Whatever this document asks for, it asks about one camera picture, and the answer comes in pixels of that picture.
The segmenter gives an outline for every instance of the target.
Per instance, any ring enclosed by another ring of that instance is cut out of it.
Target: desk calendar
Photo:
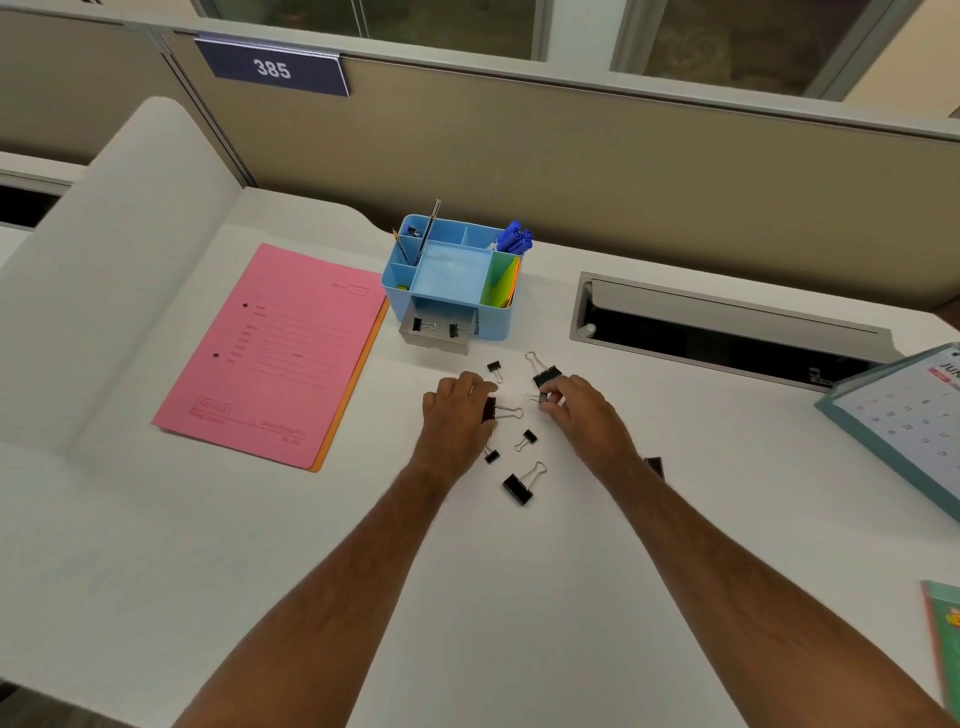
[[[960,344],[838,382],[816,406],[960,521]]]

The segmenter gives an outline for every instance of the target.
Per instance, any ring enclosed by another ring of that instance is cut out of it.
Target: desk surface
[[[419,432],[421,393],[499,359],[499,397],[526,416],[500,422],[493,444],[508,454],[481,460],[444,504],[350,726],[742,726],[629,525],[524,401],[533,349],[593,380],[684,497],[937,693],[918,581],[960,583],[960,526],[817,412],[816,393],[573,342],[568,327],[589,270],[888,327],[903,353],[954,329],[539,243],[505,342],[475,341],[467,357],[411,347],[388,314],[311,474],[149,425],[264,241],[371,270],[393,242],[347,207],[246,190],[70,457],[0,445],[0,676],[169,725],[387,488]],[[515,456],[527,427],[540,440]],[[500,482],[536,460],[549,473],[520,509]]]

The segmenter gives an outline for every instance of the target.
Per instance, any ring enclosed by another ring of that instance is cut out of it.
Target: forearm
[[[638,457],[601,479],[751,728],[955,726],[896,664]]]
[[[408,467],[230,653],[175,728],[340,728],[452,483]]]

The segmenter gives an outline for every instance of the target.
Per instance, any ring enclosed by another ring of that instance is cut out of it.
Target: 385 sign
[[[200,36],[196,42],[206,64],[219,79],[350,95],[338,54],[224,36]]]
[[[283,62],[274,63],[273,61],[253,59],[253,65],[256,66],[256,72],[261,76],[273,76],[275,79],[293,78],[293,76],[290,75],[290,71],[287,70],[287,64]]]

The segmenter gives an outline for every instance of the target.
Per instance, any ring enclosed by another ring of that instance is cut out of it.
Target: green sticky note
[[[507,267],[507,270],[503,272],[503,275],[500,276],[500,280],[493,285],[493,289],[490,292],[488,301],[490,301],[490,305],[494,308],[503,308],[510,301],[510,297],[514,293],[516,273],[519,266],[520,259],[517,258]]]
[[[936,643],[944,707],[960,718],[960,588],[925,581],[924,596]]]

